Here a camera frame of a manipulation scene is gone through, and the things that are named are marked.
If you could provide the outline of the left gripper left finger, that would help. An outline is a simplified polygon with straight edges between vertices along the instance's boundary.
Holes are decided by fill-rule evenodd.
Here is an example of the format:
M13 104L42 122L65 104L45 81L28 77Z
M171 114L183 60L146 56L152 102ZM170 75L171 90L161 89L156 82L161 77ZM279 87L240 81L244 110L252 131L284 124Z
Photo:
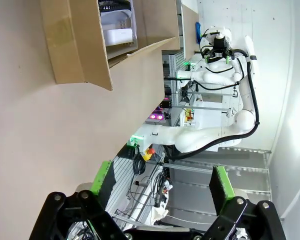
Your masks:
M115 184L114 162L108 160L101 164L90 189L76 191L71 196L57 191L50 193L29 238L65 240L74 223L85 222L98 240L126 240L106 211Z

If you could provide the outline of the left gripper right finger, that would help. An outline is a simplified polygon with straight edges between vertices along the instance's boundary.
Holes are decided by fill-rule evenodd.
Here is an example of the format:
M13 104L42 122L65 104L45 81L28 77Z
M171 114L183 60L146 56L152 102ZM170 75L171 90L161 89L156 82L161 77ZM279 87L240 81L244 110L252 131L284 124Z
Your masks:
M217 218L205 232L203 240L229 240L238 229L244 229L250 240L285 240L286 235L273 202L252 203L236 195L226 169L212 169L209 189Z

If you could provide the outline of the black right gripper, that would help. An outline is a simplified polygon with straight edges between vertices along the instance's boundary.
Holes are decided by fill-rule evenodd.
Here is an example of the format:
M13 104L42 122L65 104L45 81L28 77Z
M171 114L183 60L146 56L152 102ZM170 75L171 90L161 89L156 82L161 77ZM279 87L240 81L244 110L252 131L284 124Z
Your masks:
M231 39L225 35L213 35L209 40L212 49L203 54L206 63L210 63L211 57L225 57L225 62L230 62L230 57L234 55L231 47Z

